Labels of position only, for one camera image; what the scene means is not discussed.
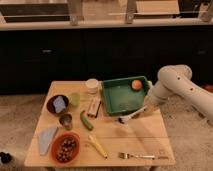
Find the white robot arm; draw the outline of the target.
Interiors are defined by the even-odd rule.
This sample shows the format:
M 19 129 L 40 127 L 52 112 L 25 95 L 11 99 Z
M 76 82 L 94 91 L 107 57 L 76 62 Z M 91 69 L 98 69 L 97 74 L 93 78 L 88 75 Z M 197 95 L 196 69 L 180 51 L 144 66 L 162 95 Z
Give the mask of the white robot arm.
M 158 71 L 157 78 L 158 81 L 149 89 L 144 99 L 144 105 L 148 109 L 165 103 L 170 96 L 177 94 L 213 122 L 213 93 L 191 81 L 192 70 L 189 66 L 164 66 Z

